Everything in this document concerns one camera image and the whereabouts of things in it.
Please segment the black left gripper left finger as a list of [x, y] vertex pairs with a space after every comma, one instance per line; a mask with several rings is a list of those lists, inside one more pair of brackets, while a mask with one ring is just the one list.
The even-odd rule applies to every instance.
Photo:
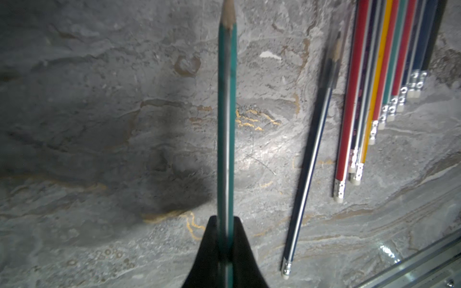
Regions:
[[194, 264], [182, 287], [217, 288], [218, 262], [217, 217], [211, 216], [207, 223]]

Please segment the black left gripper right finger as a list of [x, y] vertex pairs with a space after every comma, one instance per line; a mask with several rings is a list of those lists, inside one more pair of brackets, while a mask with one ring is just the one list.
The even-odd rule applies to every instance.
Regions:
[[239, 217], [234, 217], [232, 265], [234, 288], [268, 288]]

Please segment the dark blue pencil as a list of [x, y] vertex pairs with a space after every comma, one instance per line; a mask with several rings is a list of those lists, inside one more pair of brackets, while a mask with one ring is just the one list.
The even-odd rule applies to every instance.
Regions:
[[303, 222], [304, 210], [310, 192], [331, 95], [337, 82], [336, 69], [341, 63], [342, 45], [345, 38], [343, 32], [333, 34], [330, 38], [328, 49], [325, 52], [324, 65], [318, 82], [316, 102], [309, 127], [300, 178], [283, 252], [280, 271], [284, 280], [289, 279], [291, 276], [295, 249]]
[[405, 58], [405, 65], [403, 67], [401, 88], [396, 105], [396, 112], [403, 112], [406, 103], [406, 97], [409, 90], [409, 81], [413, 70], [414, 58], [417, 49], [417, 42], [420, 34], [421, 22], [423, 20], [424, 10], [427, 1], [417, 1], [415, 8], [414, 19], [411, 27], [411, 34], [408, 40], [408, 49]]

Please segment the black pencil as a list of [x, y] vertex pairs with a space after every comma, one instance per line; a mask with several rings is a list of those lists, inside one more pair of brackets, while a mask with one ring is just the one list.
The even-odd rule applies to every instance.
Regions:
[[435, 43], [438, 37], [439, 28], [443, 19], [445, 7], [447, 5], [447, 0], [437, 1], [437, 7], [435, 10], [434, 20], [431, 27], [431, 33], [429, 34], [429, 41], [425, 51], [425, 57], [423, 58], [421, 73], [419, 77], [419, 82], [414, 93], [415, 98], [420, 98], [422, 91], [425, 85], [425, 81], [429, 75], [429, 64], [431, 63]]

